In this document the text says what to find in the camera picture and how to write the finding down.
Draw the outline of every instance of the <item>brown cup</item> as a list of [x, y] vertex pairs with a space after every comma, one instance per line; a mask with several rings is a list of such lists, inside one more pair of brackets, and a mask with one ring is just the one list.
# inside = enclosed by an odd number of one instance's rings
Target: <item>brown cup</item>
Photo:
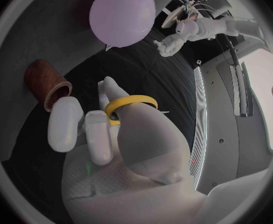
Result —
[[72, 85], [46, 60], [36, 60], [28, 66], [24, 82], [47, 112], [61, 97], [70, 96]]

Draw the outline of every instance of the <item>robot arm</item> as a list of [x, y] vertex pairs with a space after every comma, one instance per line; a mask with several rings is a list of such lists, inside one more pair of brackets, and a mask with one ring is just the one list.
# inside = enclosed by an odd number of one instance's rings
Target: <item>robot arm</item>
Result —
[[215, 38], [217, 34], [238, 36], [238, 22], [232, 17], [224, 17], [219, 20], [211, 18], [199, 18], [197, 20], [184, 20], [177, 24], [176, 33], [169, 35], [161, 42], [154, 41], [163, 57], [174, 55], [187, 41]]

